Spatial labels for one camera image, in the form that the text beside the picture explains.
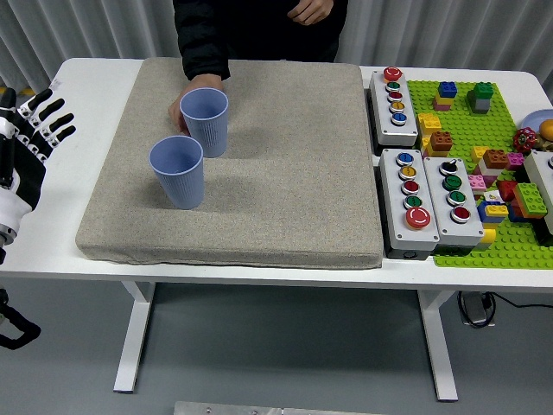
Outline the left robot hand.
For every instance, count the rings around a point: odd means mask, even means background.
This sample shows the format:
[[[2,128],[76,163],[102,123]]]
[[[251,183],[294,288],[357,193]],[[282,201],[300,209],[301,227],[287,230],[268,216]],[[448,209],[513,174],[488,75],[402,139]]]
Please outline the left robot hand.
[[[73,135],[74,115],[67,113],[51,124],[47,118],[65,104],[49,88],[17,105],[16,92],[8,88],[1,97],[1,226],[12,233],[22,217],[35,210],[46,175],[46,161],[62,141]]]

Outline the person's right hand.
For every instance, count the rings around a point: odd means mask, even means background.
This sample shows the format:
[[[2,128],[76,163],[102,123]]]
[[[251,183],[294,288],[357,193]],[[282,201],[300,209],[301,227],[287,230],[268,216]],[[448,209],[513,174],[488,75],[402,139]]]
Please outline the person's right hand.
[[[203,87],[209,87],[214,88],[220,91],[224,90],[223,87],[223,80],[221,79],[220,75],[217,74],[200,74],[195,77],[193,77],[181,90],[175,101],[168,107],[168,115],[173,122],[176,130],[184,135],[189,134],[189,129],[186,124],[186,121],[181,113],[181,99],[184,95],[187,93],[203,88]]]

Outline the person's left hand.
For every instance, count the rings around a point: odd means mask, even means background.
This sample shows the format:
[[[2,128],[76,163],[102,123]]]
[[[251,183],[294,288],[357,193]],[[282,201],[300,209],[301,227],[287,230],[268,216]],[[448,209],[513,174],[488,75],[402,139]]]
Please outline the person's left hand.
[[[333,7],[333,0],[301,0],[287,13],[287,17],[303,26],[310,26],[326,19]]]

